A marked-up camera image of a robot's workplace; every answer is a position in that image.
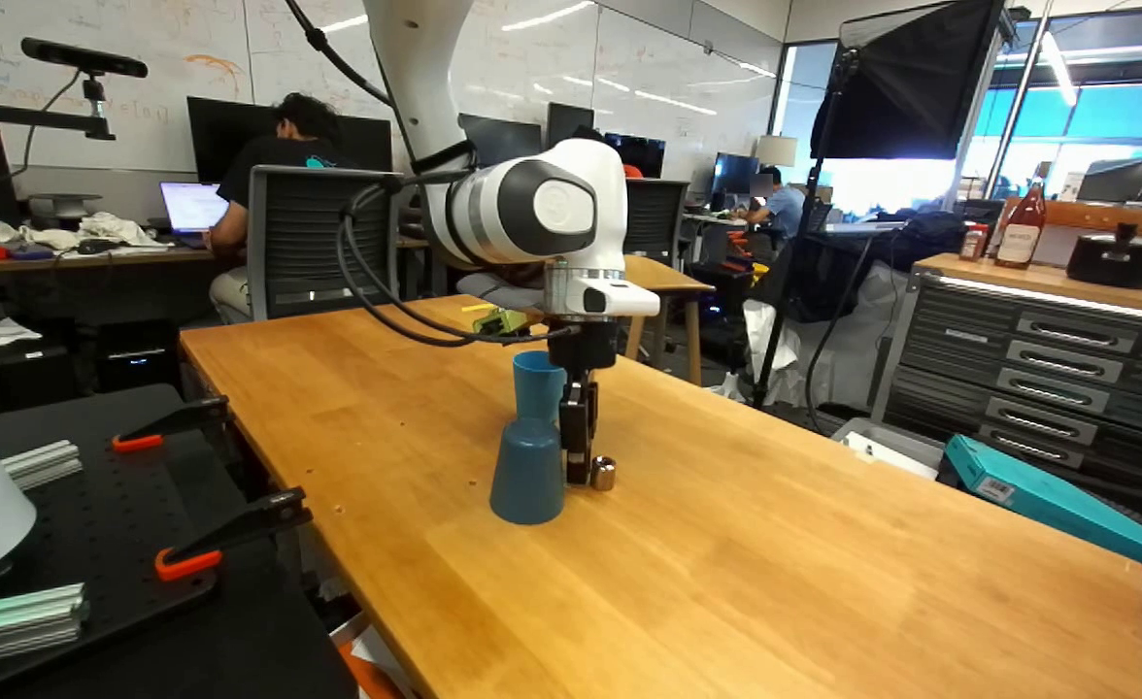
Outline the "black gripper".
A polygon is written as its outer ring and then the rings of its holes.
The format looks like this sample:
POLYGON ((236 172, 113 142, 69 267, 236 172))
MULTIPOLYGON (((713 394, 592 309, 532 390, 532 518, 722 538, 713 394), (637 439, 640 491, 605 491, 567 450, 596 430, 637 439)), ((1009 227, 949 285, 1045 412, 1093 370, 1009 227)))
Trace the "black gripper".
POLYGON ((621 331, 615 322, 557 322, 546 333, 546 357, 562 364, 567 373, 587 373, 584 402, 580 402, 574 377, 567 377, 562 402, 561 402, 561 443, 567 459, 567 481, 596 486, 598 477, 598 456, 596 456, 598 380, 592 377, 592 370, 611 370, 618 361, 618 337, 621 331))

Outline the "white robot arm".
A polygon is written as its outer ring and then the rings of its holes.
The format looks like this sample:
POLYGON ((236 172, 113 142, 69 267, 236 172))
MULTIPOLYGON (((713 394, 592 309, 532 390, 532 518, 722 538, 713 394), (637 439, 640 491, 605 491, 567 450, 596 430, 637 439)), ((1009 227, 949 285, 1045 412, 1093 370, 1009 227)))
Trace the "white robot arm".
POLYGON ((624 275, 621 157, 603 142, 571 135, 476 166, 451 96, 451 59, 475 0, 360 3, 436 249, 457 267, 543 267, 546 354, 567 370, 561 402, 567 481, 611 491, 618 465, 596 450, 596 373, 618 357, 618 320, 660 313, 660 298, 624 275))

